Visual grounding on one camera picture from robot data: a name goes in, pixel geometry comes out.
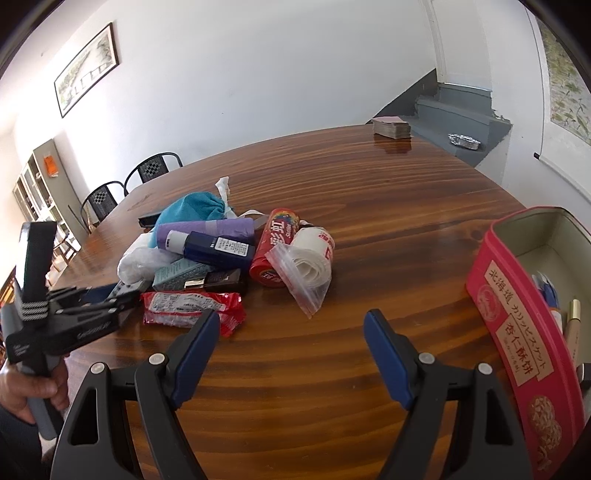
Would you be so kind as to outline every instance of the framed picture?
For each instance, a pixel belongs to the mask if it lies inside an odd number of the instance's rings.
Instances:
[[[110,23],[80,50],[54,82],[61,117],[118,64]]]

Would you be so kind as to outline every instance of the teal box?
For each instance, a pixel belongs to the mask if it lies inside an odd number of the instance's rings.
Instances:
[[[184,283],[187,280],[202,278],[212,269],[209,265],[181,258],[167,267],[156,270],[152,286],[158,291],[184,290]]]

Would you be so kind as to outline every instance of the wood grain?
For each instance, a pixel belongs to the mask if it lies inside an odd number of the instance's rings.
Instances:
[[[230,177],[242,213],[289,207],[329,230],[333,282],[308,320],[287,290],[254,285],[246,322],[216,348],[196,396],[178,417],[210,479],[374,479],[405,411],[388,397],[363,339],[365,312],[379,308],[419,351],[506,375],[464,283],[492,220],[521,208],[495,183],[418,138],[393,141],[370,126],[277,138],[174,170],[144,184],[109,215],[58,286],[117,280],[116,266],[141,233],[138,217]],[[72,353],[70,388],[88,367],[132,365],[181,333],[146,326],[141,313],[118,333]],[[446,410],[430,468],[446,453]],[[147,478],[158,478],[136,405],[130,421]]]

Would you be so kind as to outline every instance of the aluminum foil container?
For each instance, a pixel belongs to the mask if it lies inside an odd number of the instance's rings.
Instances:
[[[469,148],[470,150],[478,150],[478,147],[480,147],[478,140],[466,135],[449,134],[449,141],[458,147]]]

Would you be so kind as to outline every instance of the red snack package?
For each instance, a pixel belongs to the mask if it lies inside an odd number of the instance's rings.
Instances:
[[[251,264],[250,275],[253,280],[266,287],[285,287],[283,280],[271,266],[265,254],[276,244],[289,245],[299,227],[300,218],[293,210],[276,208],[269,214]]]
[[[209,293],[199,289],[150,291],[142,294],[144,323],[191,328],[201,312],[212,309],[220,317],[220,334],[229,337],[246,313],[239,293]]]

